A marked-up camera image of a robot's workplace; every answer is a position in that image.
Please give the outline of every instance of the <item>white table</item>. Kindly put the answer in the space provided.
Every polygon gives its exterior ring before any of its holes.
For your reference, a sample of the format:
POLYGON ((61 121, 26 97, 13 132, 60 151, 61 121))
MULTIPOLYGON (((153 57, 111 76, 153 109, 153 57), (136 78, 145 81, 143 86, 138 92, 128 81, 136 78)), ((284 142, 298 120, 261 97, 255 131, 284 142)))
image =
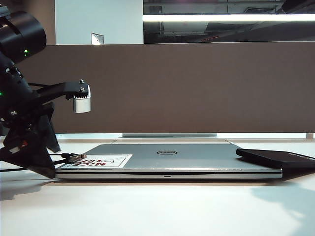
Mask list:
MULTIPOLYGON (((104 143, 233 142, 315 157, 315 140, 61 139, 62 152, 104 143)), ((12 167, 2 163, 1 168, 12 167)), ((315 235, 315 174, 274 182, 84 181, 1 174, 2 236, 315 235)))

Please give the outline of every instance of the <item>screw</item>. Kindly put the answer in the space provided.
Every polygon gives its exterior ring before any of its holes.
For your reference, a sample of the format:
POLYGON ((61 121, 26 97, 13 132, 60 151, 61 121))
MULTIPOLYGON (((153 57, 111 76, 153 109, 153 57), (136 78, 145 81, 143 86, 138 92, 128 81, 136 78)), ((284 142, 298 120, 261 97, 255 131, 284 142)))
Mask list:
POLYGON ((26 128, 26 131, 31 131, 32 130, 32 124, 29 124, 26 128))

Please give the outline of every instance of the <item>laptop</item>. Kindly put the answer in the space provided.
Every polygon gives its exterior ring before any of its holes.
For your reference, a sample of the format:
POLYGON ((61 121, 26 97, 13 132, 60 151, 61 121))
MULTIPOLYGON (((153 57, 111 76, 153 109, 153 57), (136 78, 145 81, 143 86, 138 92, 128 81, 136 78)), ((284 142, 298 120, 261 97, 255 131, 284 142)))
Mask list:
POLYGON ((234 144, 104 144, 56 169, 63 179, 268 179, 282 169, 244 162, 234 144))

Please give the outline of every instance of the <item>gray wall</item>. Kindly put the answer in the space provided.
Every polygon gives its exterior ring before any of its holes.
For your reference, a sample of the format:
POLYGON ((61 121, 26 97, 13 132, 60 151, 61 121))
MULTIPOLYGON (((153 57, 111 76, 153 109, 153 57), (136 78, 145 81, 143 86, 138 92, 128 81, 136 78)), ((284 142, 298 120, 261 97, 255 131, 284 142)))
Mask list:
POLYGON ((29 82, 84 79, 92 111, 56 100, 56 132, 315 132, 315 42, 57 45, 29 82))

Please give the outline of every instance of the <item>ceiling light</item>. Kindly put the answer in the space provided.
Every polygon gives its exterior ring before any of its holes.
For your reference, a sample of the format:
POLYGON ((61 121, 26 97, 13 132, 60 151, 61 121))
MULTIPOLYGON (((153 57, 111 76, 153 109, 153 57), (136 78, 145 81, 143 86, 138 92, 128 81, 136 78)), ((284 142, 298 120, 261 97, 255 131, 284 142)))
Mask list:
POLYGON ((315 14, 144 15, 144 22, 315 21, 315 14))

